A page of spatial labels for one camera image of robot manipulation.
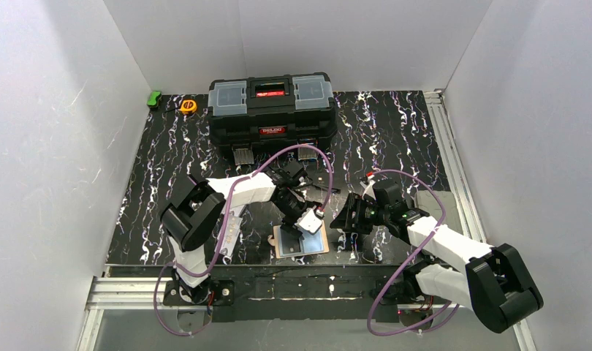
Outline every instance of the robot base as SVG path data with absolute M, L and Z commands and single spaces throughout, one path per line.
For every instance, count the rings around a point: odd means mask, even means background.
M 165 285 L 163 305 L 165 306 L 191 306 L 191 305 L 207 305 L 208 298 L 212 293 L 214 297 L 212 306 L 231 306 L 234 303 L 234 282 L 231 280 L 206 280 L 196 290 L 204 290 L 201 295 L 202 298 L 198 303 L 191 301 L 190 297 L 183 294 L 179 283 L 169 281 Z

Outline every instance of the toolbox lid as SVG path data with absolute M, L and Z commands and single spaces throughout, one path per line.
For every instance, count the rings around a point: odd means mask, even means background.
M 246 80 L 215 83 L 210 90 L 208 106 L 215 116 L 241 115 L 246 113 Z
M 293 77 L 296 110 L 329 107 L 328 98 L 333 97 L 333 87 L 323 75 Z

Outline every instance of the green object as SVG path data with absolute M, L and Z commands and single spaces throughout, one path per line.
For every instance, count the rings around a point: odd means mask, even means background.
M 148 99 L 148 106 L 158 107 L 161 96 L 162 93 L 160 91 L 152 91 L 152 94 L 150 94 L 150 98 Z

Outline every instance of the red label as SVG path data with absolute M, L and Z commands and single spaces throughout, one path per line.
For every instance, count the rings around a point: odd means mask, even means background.
M 285 133 L 285 127 L 259 128 L 259 133 L 262 135 L 283 134 Z
M 256 97 L 282 97 L 285 95 L 285 91 L 278 90 L 278 91 L 261 91 L 255 94 Z

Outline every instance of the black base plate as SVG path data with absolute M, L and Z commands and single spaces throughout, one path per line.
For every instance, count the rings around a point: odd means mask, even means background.
M 213 280 L 210 282 L 210 292 L 214 292 L 212 306 L 231 306 L 234 303 L 234 282 L 231 280 Z M 171 291 L 178 291 L 178 285 L 174 281 L 167 282 L 164 289 L 163 304 L 165 306 L 191 306 L 190 303 L 182 299 L 179 293 L 171 295 Z

